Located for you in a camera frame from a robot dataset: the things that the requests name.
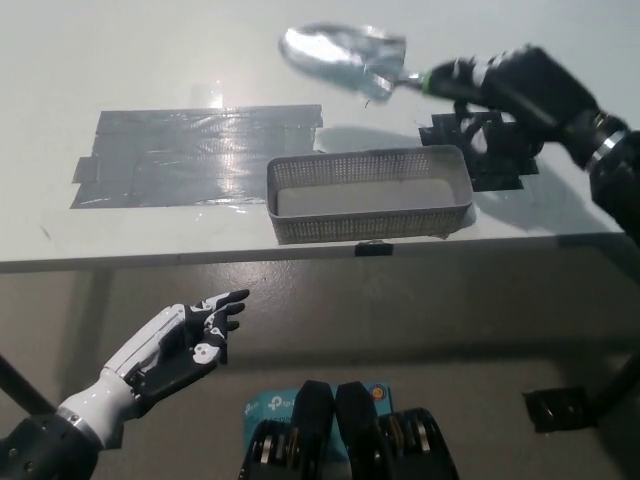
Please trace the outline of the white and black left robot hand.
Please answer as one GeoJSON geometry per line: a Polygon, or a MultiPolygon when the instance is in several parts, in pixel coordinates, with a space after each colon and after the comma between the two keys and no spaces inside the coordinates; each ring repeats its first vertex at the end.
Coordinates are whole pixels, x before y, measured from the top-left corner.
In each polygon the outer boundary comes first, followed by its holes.
{"type": "Polygon", "coordinates": [[[97,380],[66,398],[56,414],[94,441],[117,447],[126,422],[228,362],[232,317],[245,308],[247,289],[195,305],[174,304],[156,314],[103,365],[97,380]]]}

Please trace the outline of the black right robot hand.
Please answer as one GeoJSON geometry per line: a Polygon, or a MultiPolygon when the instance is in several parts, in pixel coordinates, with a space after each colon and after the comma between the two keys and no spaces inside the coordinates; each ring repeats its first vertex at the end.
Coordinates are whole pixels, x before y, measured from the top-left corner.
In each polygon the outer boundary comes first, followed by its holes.
{"type": "Polygon", "coordinates": [[[445,62],[431,70],[423,91],[507,113],[534,139],[564,146],[580,168],[596,150],[596,99],[540,47],[445,62]]]}

